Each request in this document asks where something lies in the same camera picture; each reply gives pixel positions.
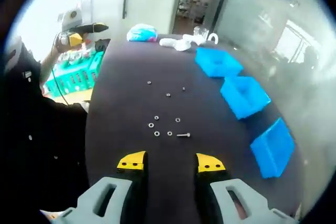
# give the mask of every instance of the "blue plastic bag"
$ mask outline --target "blue plastic bag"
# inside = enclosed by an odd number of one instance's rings
[[[133,26],[127,33],[128,41],[152,41],[155,42],[158,38],[158,32],[153,26],[146,24],[137,24]]]

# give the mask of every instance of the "glass wall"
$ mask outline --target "glass wall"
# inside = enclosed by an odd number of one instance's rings
[[[336,164],[333,25],[322,0],[224,0],[214,29],[291,127],[305,164],[303,212]]]

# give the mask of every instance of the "floor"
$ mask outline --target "floor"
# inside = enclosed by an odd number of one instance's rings
[[[201,24],[194,23],[189,18],[184,18],[184,17],[176,15],[173,33],[174,34],[194,34],[194,27],[200,26],[200,25]]]
[[[88,101],[88,100],[91,100],[92,91],[93,91],[93,89],[78,91],[78,92],[66,94],[64,96],[64,98],[67,100],[67,102],[69,104],[73,104],[73,103],[81,102],[81,101]],[[55,102],[60,102],[60,103],[66,104],[63,97],[56,97],[56,98],[52,98],[52,99]]]

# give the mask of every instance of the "doorway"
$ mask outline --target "doorway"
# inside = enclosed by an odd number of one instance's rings
[[[202,26],[212,0],[179,0],[173,33],[193,34],[195,26]]]

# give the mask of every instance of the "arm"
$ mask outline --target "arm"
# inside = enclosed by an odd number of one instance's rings
[[[47,55],[47,57],[41,62],[41,71],[40,71],[40,84],[43,85],[49,78],[51,70],[53,69],[60,52],[57,47],[53,45],[52,50]]]
[[[87,34],[83,34],[82,38],[85,40]],[[43,85],[49,78],[51,70],[57,62],[58,57],[61,53],[79,49],[81,45],[77,45],[75,47],[70,47],[70,45],[62,45],[58,39],[58,36],[53,44],[53,47],[47,57],[41,62],[41,71],[40,71],[40,85]]]

